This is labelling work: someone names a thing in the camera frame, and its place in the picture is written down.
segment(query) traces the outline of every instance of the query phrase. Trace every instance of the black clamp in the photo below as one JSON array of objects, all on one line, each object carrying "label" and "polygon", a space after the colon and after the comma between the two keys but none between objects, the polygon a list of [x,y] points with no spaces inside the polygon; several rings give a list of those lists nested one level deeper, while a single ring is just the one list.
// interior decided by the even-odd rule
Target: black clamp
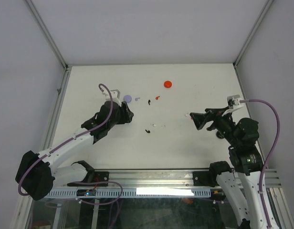
[{"label": "black clamp", "polygon": [[193,172],[194,186],[218,186],[216,177],[224,172],[232,172],[228,162],[218,161],[210,164],[208,171]]},{"label": "black clamp", "polygon": [[[95,183],[95,182],[101,182],[101,181],[108,181],[109,180],[109,172],[108,171],[96,171],[92,166],[90,166],[85,161],[77,161],[75,163],[78,163],[85,167],[86,171],[88,172],[83,179],[84,183]],[[86,187],[91,185],[79,185],[76,183],[69,183],[67,184],[69,187]],[[98,187],[108,187],[108,183],[99,184]]]}]

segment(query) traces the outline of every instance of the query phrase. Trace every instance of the black bracket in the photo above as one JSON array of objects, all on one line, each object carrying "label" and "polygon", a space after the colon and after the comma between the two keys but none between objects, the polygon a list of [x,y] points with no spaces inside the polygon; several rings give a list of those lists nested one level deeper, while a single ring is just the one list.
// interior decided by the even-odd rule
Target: black bracket
[{"label": "black bracket", "polygon": [[[109,180],[109,172],[108,171],[94,171],[94,179],[95,181],[108,181]],[[98,187],[108,187],[108,184],[99,184]]]},{"label": "black bracket", "polygon": [[209,171],[195,171],[193,172],[194,186],[218,186],[217,182],[213,180]]},{"label": "black bracket", "polygon": [[216,178],[223,172],[232,172],[228,162],[217,161],[210,164],[208,171],[193,172],[194,186],[218,186]]}]

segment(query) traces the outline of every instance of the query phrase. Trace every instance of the purple ball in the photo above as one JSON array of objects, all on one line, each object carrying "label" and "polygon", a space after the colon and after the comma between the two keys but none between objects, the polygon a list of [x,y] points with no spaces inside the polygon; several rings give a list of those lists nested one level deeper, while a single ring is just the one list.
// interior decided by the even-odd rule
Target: purple ball
[{"label": "purple ball", "polygon": [[126,94],[126,95],[124,96],[124,101],[125,101],[126,103],[130,103],[130,102],[132,101],[132,97],[131,97],[130,95]]}]

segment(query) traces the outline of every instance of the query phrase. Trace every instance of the small black object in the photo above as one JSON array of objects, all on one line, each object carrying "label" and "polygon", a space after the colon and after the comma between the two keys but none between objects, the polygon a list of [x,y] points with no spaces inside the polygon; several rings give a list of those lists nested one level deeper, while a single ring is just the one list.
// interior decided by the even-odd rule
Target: small black object
[{"label": "small black object", "polygon": [[224,139],[224,136],[219,131],[216,132],[216,137],[219,139]]},{"label": "small black object", "polygon": [[250,220],[242,219],[241,225],[237,229],[250,229]]}]

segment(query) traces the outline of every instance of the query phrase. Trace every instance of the glass panel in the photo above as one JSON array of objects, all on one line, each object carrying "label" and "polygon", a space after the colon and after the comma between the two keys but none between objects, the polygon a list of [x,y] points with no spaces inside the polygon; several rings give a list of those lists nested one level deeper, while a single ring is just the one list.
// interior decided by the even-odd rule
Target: glass panel
[{"label": "glass panel", "polygon": [[[99,201],[105,203],[111,200],[113,199],[102,198]],[[55,203],[61,203],[57,210],[46,207],[44,203],[47,201],[49,199],[34,202],[31,225],[28,228],[91,229],[92,224],[97,225],[97,229],[237,228],[229,203],[213,204],[212,201],[198,198],[124,198],[118,201],[120,210],[117,203],[94,209],[94,206],[79,204],[77,200],[61,202],[58,199],[54,200]]]}]

